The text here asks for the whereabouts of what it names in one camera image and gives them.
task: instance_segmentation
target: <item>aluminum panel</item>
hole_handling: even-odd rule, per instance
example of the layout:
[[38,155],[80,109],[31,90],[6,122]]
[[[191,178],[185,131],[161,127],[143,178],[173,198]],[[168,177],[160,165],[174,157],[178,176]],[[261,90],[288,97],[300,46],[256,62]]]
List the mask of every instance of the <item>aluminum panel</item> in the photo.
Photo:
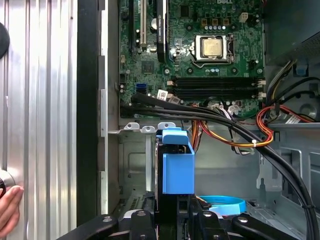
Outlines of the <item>aluminum panel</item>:
[[76,227],[77,0],[0,0],[0,165],[25,189],[7,240]]

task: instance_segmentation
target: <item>pcie slot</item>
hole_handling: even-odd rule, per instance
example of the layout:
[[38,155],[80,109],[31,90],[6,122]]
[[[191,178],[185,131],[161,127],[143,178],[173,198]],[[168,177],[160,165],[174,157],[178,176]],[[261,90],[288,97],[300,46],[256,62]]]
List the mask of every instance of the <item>pcie slot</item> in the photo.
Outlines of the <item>pcie slot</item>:
[[166,63],[166,44],[167,44],[167,0],[157,1],[157,20],[156,20],[156,48],[158,61]]
[[129,52],[132,56],[135,50],[135,0],[128,0],[129,1],[129,29],[128,29],[128,40],[129,40]]
[[147,47],[147,0],[140,0],[140,46]]

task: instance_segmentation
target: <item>finger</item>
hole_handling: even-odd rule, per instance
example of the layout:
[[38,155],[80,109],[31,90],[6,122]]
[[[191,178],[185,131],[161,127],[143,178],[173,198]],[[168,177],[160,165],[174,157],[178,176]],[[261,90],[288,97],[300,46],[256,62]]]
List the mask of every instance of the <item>finger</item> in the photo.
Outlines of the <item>finger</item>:
[[0,229],[6,225],[6,223],[9,221],[9,219],[12,217],[12,215],[15,213],[17,207],[19,206],[19,202],[22,199],[22,195],[24,194],[23,190],[20,190],[12,199],[7,209],[3,212],[3,214],[0,216]]
[[0,216],[7,209],[8,205],[11,203],[12,199],[16,196],[16,194],[19,193],[20,189],[20,186],[13,186],[0,199]]
[[0,239],[4,238],[9,233],[11,233],[12,230],[18,225],[19,216],[19,208],[17,207],[12,217],[9,219],[6,225],[0,230]]

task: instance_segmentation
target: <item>white connector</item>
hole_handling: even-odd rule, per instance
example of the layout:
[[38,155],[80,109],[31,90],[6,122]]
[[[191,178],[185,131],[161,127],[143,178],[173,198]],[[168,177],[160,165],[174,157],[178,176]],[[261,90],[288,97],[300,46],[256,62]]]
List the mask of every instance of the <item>white connector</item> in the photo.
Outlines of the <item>white connector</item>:
[[239,23],[245,23],[248,20],[248,13],[247,12],[242,12],[239,16]]
[[267,84],[266,80],[260,80],[260,81],[258,81],[258,88],[262,88],[266,84]]
[[267,94],[265,92],[260,91],[258,93],[258,100],[262,101],[263,99],[265,99],[267,97]]

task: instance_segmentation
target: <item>white label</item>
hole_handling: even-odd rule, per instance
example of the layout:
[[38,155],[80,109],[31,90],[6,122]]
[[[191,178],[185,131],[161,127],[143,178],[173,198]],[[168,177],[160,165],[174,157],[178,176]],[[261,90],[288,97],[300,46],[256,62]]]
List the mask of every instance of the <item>white label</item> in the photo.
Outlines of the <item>white label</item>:
[[232,4],[232,0],[216,0],[217,4]]
[[156,98],[160,99],[162,101],[167,101],[167,96],[168,96],[168,92],[167,91],[159,89]]
[[228,108],[228,112],[233,115],[238,115],[239,114],[239,111],[241,111],[240,107],[238,105],[231,105],[229,108]]
[[300,119],[297,116],[292,115],[285,124],[298,124]]
[[178,97],[176,97],[176,96],[172,96],[172,97],[170,97],[170,99],[169,99],[169,103],[173,103],[173,104],[179,104],[180,103],[180,98],[178,98]]

